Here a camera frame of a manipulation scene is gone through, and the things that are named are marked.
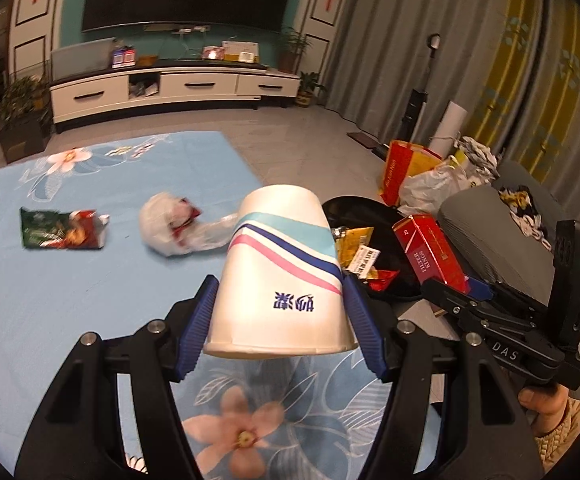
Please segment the person right hand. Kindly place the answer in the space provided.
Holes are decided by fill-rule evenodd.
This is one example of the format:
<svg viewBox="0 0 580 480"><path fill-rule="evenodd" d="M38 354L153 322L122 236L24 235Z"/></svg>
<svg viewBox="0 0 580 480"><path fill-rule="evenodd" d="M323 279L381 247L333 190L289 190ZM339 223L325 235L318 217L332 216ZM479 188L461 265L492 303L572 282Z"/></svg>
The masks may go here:
<svg viewBox="0 0 580 480"><path fill-rule="evenodd" d="M536 413L531 424L535 437L545 437L562 422L568 407L569 389L563 385L549 388L523 388L518 401L527 410Z"/></svg>

